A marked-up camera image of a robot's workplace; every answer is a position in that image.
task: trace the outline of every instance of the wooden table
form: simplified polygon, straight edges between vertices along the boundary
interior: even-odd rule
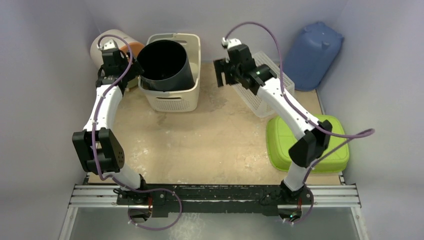
[[[125,161],[147,183],[280,184],[286,172],[268,159],[266,125],[231,86],[217,87],[212,63],[201,65],[197,109],[154,111],[138,89],[125,93],[113,132]],[[312,114],[321,114],[315,91],[295,93]],[[89,183],[100,183],[92,174]],[[311,174],[311,185],[339,185],[338,174]]]

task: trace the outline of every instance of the black bin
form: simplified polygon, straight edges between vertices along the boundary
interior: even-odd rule
[[[141,80],[153,91],[181,91],[195,86],[189,58],[176,41],[158,40],[145,46],[137,56],[144,70]]]

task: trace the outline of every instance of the gray wall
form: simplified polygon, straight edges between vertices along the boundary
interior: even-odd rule
[[[424,239],[424,1],[350,0],[335,23],[342,51],[320,95],[348,133],[346,180],[356,183],[372,239]]]
[[[83,171],[71,137],[94,102],[83,0],[0,1],[0,239],[57,239]]]
[[[194,33],[200,37],[202,60],[223,57],[221,38],[244,21],[269,27],[286,53],[303,26],[333,24],[348,0],[86,0],[99,29],[120,29],[146,43],[158,33]],[[278,59],[270,36],[257,26],[234,32],[252,52]]]

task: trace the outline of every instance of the blue container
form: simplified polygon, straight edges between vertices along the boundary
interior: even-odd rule
[[[303,28],[284,60],[284,73],[294,88],[311,91],[318,87],[342,47],[343,36],[317,22]]]

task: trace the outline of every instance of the green plastic container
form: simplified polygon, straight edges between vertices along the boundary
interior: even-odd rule
[[[334,116],[315,115],[319,121],[328,120],[332,124],[332,132],[336,134],[345,134],[339,120]],[[328,148],[323,155],[337,147],[345,139],[340,137],[330,137]],[[289,156],[289,148],[296,143],[296,138],[290,130],[289,126],[277,116],[271,119],[266,125],[266,147],[271,164],[278,170],[287,172],[292,160]],[[344,145],[330,156],[322,160],[313,173],[338,173],[346,168],[349,160],[348,145]]]

